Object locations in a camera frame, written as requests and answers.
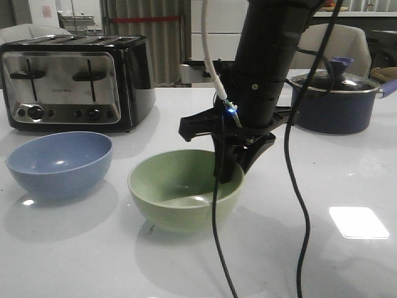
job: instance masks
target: white countertop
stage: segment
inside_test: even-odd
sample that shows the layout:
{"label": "white countertop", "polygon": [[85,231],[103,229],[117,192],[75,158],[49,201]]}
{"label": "white countertop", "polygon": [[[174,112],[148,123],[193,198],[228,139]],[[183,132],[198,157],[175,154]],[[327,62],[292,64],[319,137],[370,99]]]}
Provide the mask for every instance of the white countertop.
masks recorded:
{"label": "white countertop", "polygon": [[[127,175],[169,150],[212,150],[209,136],[186,143],[179,119],[208,109],[212,89],[157,89],[146,120],[131,133],[109,134],[114,160],[85,199],[35,206],[4,160],[42,133],[9,127],[0,109],[0,297],[231,297],[212,233],[178,235],[152,228],[136,209]],[[286,88],[280,105],[288,104]],[[291,156],[311,215],[303,266],[305,298],[391,298],[397,293],[397,95],[375,103],[369,128],[347,136],[292,128]],[[285,126],[252,166],[241,199],[220,227],[220,241],[242,297],[296,297],[295,268],[304,220],[283,157]],[[387,239],[344,238],[330,207],[368,207]]]}

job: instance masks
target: chair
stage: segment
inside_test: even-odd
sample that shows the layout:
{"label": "chair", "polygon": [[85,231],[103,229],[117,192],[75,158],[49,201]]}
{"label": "chair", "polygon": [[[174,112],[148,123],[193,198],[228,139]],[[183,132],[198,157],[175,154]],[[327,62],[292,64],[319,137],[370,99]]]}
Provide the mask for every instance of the chair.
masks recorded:
{"label": "chair", "polygon": [[16,42],[29,38],[41,37],[46,35],[71,35],[69,31],[51,26],[36,24],[22,24],[0,29],[0,45],[7,42]]}
{"label": "chair", "polygon": [[[299,47],[304,50],[317,51],[323,39],[327,24],[312,25],[302,34]],[[335,25],[325,53],[327,59],[335,56],[353,58],[354,62],[347,69],[348,73],[368,77],[371,56],[365,33],[362,29],[344,25]],[[310,68],[314,56],[296,52],[291,68]]]}

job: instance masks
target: lid handle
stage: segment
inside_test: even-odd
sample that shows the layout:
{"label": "lid handle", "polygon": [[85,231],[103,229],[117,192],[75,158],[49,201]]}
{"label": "lid handle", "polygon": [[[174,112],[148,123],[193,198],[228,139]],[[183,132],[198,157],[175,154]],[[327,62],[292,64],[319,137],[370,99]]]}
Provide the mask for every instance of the lid handle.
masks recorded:
{"label": "lid handle", "polygon": [[334,57],[329,62],[332,64],[332,68],[334,70],[334,78],[342,75],[345,70],[352,64],[354,61],[353,58],[347,57]]}

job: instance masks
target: toaster knob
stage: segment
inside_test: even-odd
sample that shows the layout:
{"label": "toaster knob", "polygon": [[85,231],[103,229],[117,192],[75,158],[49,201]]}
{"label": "toaster knob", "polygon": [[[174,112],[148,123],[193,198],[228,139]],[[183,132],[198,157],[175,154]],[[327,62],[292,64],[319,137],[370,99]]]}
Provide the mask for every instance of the toaster knob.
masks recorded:
{"label": "toaster knob", "polygon": [[99,109],[96,109],[94,107],[90,107],[87,110],[87,116],[92,121],[98,120],[100,118],[100,111],[99,111]]}
{"label": "toaster knob", "polygon": [[32,107],[28,108],[27,114],[33,120],[38,120],[38,119],[41,119],[43,117],[44,110],[40,106],[32,106]]}

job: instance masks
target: stainless steel toaster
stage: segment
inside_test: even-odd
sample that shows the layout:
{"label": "stainless steel toaster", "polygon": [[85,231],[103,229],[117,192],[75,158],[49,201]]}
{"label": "stainless steel toaster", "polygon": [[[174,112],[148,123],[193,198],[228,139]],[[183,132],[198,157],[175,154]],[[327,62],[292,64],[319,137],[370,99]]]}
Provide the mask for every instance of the stainless steel toaster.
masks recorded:
{"label": "stainless steel toaster", "polygon": [[0,47],[9,123],[18,130],[127,132],[155,102],[148,40],[51,35]]}

